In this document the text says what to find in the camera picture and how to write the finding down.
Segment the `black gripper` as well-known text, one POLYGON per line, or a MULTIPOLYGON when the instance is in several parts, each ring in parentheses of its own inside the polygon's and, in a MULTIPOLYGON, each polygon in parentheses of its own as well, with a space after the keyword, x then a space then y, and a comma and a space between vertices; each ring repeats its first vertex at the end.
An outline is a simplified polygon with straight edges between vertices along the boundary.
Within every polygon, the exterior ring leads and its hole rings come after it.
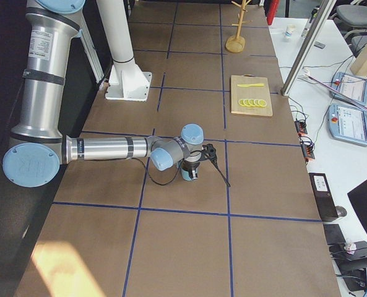
MULTIPOLYGON (((198 169, 200 163, 199 162, 190 162, 190 161, 187 161, 187 160, 184 160, 182 162, 182 168, 187 168, 187 167, 195 167, 198 169)), ((197 170, 192 170, 189 172, 189 177, 191 180, 195 180, 198 178, 198 172, 197 170)))

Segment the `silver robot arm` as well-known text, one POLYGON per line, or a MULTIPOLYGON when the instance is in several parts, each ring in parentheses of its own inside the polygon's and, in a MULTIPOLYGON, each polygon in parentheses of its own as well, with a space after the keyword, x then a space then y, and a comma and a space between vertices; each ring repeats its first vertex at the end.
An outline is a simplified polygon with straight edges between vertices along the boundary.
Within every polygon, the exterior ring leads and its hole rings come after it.
POLYGON ((187 124, 180 136, 71 138, 58 129, 71 40, 81 37, 96 78, 101 67, 85 24, 83 1, 28 1, 26 18, 32 25, 27 67, 24 70, 22 111, 12 128, 2 159, 7 179, 23 187, 50 182, 62 164, 84 160, 148 157, 156 169, 177 166, 187 181, 197 178, 204 159, 204 133, 187 124))

